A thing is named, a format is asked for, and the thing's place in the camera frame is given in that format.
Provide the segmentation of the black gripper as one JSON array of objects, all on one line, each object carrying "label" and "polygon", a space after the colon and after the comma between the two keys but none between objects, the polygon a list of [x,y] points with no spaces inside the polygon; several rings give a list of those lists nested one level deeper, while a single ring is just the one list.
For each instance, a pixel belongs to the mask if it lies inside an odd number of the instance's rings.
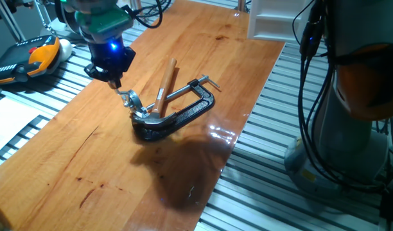
[{"label": "black gripper", "polygon": [[109,82],[111,89],[119,89],[120,78],[123,73],[127,72],[136,52],[124,45],[122,37],[102,44],[89,42],[88,48],[91,53],[91,63],[84,67],[87,76],[102,82]]}]

